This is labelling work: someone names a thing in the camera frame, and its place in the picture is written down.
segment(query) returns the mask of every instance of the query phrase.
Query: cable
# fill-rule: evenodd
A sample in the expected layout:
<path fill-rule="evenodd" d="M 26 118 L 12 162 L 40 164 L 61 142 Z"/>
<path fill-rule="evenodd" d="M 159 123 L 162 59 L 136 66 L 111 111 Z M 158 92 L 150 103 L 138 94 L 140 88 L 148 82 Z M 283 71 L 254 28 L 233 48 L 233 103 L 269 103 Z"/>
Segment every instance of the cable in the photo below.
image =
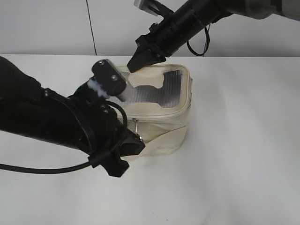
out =
<path fill-rule="evenodd" d="M 86 162 L 86 163 L 83 163 L 80 165 L 76 165 L 76 166 L 72 166 L 72 167 L 61 168 L 61 169 L 33 169 L 33 168 L 0 164 L 0 169 L 6 170 L 6 171 L 19 172 L 19 173 L 60 174 L 60 173 L 69 173 L 69 172 L 81 170 L 88 166 L 90 166 L 89 162 Z"/>
<path fill-rule="evenodd" d="M 208 32 L 210 31 L 210 26 L 211 26 L 211 23 L 208 25 Z M 206 49 L 206 46 L 207 46 L 207 39 L 205 40 L 205 46 L 204 46 L 204 51 Z"/>
<path fill-rule="evenodd" d="M 107 101 L 107 100 L 104 101 L 104 102 L 107 105 L 110 105 L 110 106 L 116 108 L 121 113 L 122 118 L 123 118 L 123 126 L 122 126 L 121 137 L 120 137 L 119 141 L 109 151 L 103 152 L 103 154 L 98 154 L 96 156 L 96 158 L 92 159 L 92 160 L 96 160 L 97 162 L 101 162 L 105 157 L 107 157 L 112 152 L 114 152 L 122 144 L 122 142 L 124 141 L 124 139 L 126 137 L 127 126 L 128 126 L 128 119 L 127 119 L 127 115 L 126 115 L 124 109 L 121 106 L 119 106 L 118 104 L 114 103 L 114 102 L 110 102 L 110 101 Z"/>
<path fill-rule="evenodd" d="M 205 36 L 206 36 L 205 47 L 204 47 L 204 52 L 202 54 L 199 54 L 191 47 L 189 41 L 187 41 L 187 48 L 195 56 L 204 56 L 210 47 L 210 33 L 209 33 L 209 30 L 207 29 L 207 27 L 201 21 L 201 19 L 197 15 L 195 15 L 195 14 L 193 14 L 193 15 L 198 20 L 198 22 L 204 27 Z"/>

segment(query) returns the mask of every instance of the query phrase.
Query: white tabletop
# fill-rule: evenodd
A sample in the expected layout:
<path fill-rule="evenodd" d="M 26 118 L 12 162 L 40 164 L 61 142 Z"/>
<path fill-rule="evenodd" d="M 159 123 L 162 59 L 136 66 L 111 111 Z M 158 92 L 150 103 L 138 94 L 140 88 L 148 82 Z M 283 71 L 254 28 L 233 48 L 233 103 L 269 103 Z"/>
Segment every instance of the white tabletop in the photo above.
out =
<path fill-rule="evenodd" d="M 99 59 L 4 55 L 43 87 L 70 95 Z M 300 58 L 175 57 L 194 78 L 184 144 L 131 163 L 62 175 L 0 171 L 0 224 L 296 225 L 300 223 Z M 80 151 L 1 132 L 0 163 L 56 168 Z"/>

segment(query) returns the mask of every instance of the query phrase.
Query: gray robot arm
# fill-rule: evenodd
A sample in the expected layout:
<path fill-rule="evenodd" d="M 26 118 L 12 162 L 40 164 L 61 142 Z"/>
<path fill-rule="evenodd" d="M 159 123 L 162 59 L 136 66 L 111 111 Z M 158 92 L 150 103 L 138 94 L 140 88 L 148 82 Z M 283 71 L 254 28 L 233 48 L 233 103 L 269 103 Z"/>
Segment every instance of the gray robot arm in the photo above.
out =
<path fill-rule="evenodd" d="M 271 14 L 300 21 L 300 0 L 226 0 L 227 11 L 255 19 Z"/>

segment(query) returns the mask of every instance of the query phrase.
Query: screw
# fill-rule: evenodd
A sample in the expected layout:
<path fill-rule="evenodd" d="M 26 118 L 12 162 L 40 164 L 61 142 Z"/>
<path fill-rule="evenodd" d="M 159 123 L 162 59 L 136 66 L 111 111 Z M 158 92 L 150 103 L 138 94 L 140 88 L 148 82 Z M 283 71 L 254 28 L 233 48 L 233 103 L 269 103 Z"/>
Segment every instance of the screw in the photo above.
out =
<path fill-rule="evenodd" d="M 45 97 L 49 96 L 49 90 L 45 90 Z"/>
<path fill-rule="evenodd" d="M 112 80 L 116 81 L 116 80 L 118 80 L 118 77 L 116 75 L 112 75 Z"/>

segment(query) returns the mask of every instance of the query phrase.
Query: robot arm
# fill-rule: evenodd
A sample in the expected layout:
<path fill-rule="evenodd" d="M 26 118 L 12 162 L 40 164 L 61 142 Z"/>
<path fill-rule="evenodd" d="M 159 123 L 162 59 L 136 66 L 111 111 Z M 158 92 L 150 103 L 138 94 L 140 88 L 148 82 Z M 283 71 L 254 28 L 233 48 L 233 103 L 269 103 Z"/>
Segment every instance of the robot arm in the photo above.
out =
<path fill-rule="evenodd" d="M 300 21 L 299 0 L 188 0 L 176 12 L 156 0 L 136 0 L 135 5 L 164 19 L 136 40 L 138 48 L 127 65 L 131 72 L 166 61 L 205 26 L 232 14 L 255 19 L 278 14 Z"/>
<path fill-rule="evenodd" d="M 125 112 L 106 98 L 124 100 L 126 79 L 109 61 L 101 60 L 93 76 L 76 92 L 63 97 L 44 89 L 7 59 L 0 57 L 0 130 L 83 151 L 88 162 L 63 169 L 32 169 L 0 164 L 0 169 L 22 173 L 67 173 L 102 165 L 110 176 L 120 177 L 129 167 L 122 156 L 138 155 L 145 147 L 127 129 Z M 121 112 L 123 123 L 117 119 Z"/>

